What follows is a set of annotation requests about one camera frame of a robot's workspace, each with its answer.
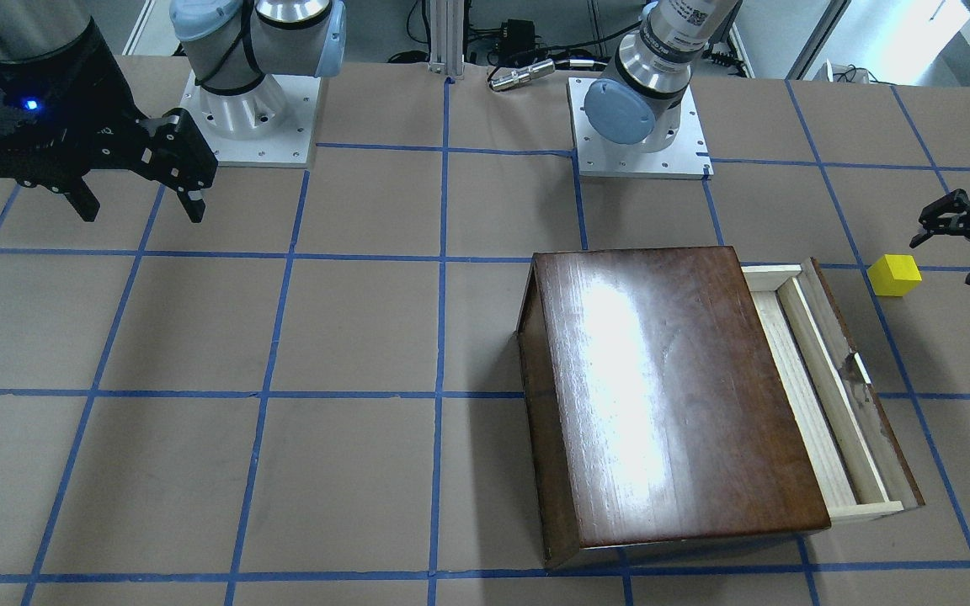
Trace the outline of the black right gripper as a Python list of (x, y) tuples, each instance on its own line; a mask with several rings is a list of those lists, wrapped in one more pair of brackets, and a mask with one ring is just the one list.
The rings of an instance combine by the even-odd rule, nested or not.
[(100, 203), (85, 176), (131, 170), (173, 189), (200, 224), (218, 161), (195, 120), (182, 108), (158, 118), (142, 112), (95, 20), (67, 35), (57, 49), (24, 59), (0, 53), (0, 178), (51, 189), (91, 223)]

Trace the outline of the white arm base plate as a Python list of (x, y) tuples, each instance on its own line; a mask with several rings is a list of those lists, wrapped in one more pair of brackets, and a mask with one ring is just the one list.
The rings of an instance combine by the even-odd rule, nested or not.
[(186, 79), (181, 107), (199, 126), (219, 168), (307, 169), (326, 80), (267, 74), (253, 91), (220, 96)]
[(703, 179), (715, 172), (692, 89), (662, 101), (620, 81), (570, 77), (568, 99), (583, 177)]

